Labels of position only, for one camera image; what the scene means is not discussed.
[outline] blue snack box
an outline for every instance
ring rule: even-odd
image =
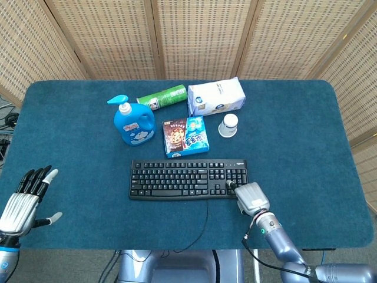
[[[163,122],[163,130],[168,158],[210,150],[203,116]]]

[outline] snack box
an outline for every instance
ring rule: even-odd
[[[210,149],[203,116],[163,122],[168,158],[207,152]]]
[[[245,93],[237,77],[206,84],[189,85],[189,116],[211,115],[237,110],[245,103]]]

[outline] bottle handle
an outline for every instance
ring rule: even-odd
[[[139,125],[140,127],[146,129],[146,130],[152,130],[154,127],[154,116],[152,113],[149,112],[144,112],[140,117],[139,117]]]

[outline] robotic arm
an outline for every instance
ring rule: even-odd
[[[252,217],[252,223],[244,236],[243,244],[251,253],[247,246],[247,239],[251,227],[256,223],[276,258],[284,263],[281,270],[283,283],[377,283],[377,273],[369,265],[308,265],[275,215],[269,212],[270,203],[257,183],[236,187],[231,180],[228,180],[227,185],[236,192],[241,213]]]
[[[29,233],[31,228],[51,225],[62,216],[58,212],[50,218],[35,220],[38,204],[58,173],[54,169],[47,174],[50,169],[51,166],[47,166],[26,173],[6,204],[0,218],[0,283],[7,282],[17,266],[19,238]]]

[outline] blue detergent bottle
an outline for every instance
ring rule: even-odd
[[[115,96],[107,104],[119,105],[114,116],[115,127],[130,146],[138,146],[150,140],[156,132],[152,110],[138,103],[128,103],[128,96]]]

